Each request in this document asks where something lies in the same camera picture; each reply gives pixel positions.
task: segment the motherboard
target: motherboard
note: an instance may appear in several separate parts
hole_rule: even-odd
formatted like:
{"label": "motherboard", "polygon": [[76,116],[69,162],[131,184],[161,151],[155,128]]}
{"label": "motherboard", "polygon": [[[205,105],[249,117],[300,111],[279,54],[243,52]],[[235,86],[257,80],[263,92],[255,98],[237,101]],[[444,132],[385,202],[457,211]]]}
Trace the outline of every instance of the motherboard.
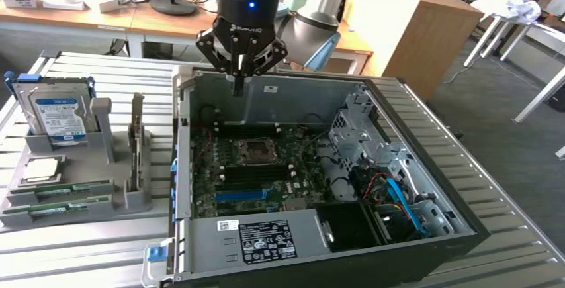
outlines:
{"label": "motherboard", "polygon": [[303,210],[333,198],[305,125],[192,129],[196,218]]}

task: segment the monitor stand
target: monitor stand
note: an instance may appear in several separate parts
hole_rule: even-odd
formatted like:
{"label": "monitor stand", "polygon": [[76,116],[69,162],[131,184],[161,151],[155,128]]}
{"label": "monitor stand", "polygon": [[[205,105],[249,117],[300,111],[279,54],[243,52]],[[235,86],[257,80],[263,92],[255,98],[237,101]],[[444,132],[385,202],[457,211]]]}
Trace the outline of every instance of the monitor stand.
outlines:
{"label": "monitor stand", "polygon": [[165,15],[191,15],[196,11],[196,4],[187,0],[151,0],[155,11]]}

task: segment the hard drive label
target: hard drive label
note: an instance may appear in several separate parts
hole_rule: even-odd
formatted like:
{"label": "hard drive label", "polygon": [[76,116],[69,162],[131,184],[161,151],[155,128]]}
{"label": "hard drive label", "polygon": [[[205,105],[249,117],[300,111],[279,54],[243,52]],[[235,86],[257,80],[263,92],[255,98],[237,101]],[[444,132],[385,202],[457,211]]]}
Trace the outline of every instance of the hard drive label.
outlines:
{"label": "hard drive label", "polygon": [[36,99],[47,135],[56,140],[76,140],[87,135],[83,118],[75,114],[79,102],[75,98]]}
{"label": "hard drive label", "polygon": [[240,242],[247,264],[297,257],[288,220],[240,224]]}

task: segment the metal workbench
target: metal workbench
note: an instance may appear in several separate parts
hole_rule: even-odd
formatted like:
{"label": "metal workbench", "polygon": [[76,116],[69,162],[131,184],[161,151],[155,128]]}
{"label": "metal workbench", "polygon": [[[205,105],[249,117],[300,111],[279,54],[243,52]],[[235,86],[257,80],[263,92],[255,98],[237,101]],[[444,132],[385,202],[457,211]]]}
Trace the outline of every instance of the metal workbench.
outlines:
{"label": "metal workbench", "polygon": [[[0,287],[140,287],[143,249],[167,237],[169,221],[175,64],[181,62],[76,53],[63,53],[57,59],[40,58],[35,63],[31,73],[95,77],[99,97],[111,97],[113,101],[113,131],[127,130],[133,93],[145,95],[143,120],[152,133],[153,208],[99,222],[19,232],[0,228]],[[406,286],[565,287],[564,256],[436,116],[397,80],[381,78],[376,83],[492,232],[465,257]],[[25,145],[21,137],[27,131],[21,109],[9,99],[0,111],[0,197]]]}

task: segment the green circuit board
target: green circuit board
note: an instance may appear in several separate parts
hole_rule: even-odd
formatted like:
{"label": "green circuit board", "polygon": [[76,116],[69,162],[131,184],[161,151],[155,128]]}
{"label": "green circuit board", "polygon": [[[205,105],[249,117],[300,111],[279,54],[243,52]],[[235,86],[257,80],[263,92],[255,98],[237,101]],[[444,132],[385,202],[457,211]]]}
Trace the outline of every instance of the green circuit board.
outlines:
{"label": "green circuit board", "polygon": [[[313,158],[313,144],[308,146],[319,132],[311,132],[296,125],[280,126],[280,129],[276,136],[244,139],[221,138],[213,129],[192,130],[192,204],[197,218],[305,209],[332,196],[323,170]],[[260,150],[260,156],[253,156],[247,148]],[[269,166],[289,168],[288,171],[293,173],[285,179],[268,181],[261,185],[256,191],[263,192],[264,199],[219,201],[219,192],[232,194],[225,189],[224,179],[229,178],[227,168],[247,170],[253,167],[271,168]]]}

